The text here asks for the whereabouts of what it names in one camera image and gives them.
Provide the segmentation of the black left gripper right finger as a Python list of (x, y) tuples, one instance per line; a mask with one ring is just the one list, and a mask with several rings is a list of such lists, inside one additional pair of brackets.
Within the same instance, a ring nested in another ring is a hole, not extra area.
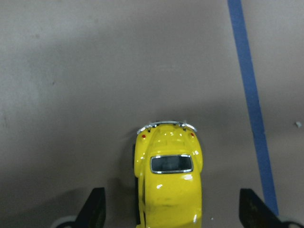
[(239, 220), (244, 228), (285, 227), (252, 189), (240, 189)]

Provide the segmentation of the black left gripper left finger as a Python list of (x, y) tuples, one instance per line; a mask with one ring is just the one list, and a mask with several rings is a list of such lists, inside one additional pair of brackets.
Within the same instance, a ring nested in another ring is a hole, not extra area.
[(105, 188), (94, 188), (81, 208), (74, 228), (103, 228), (106, 219)]

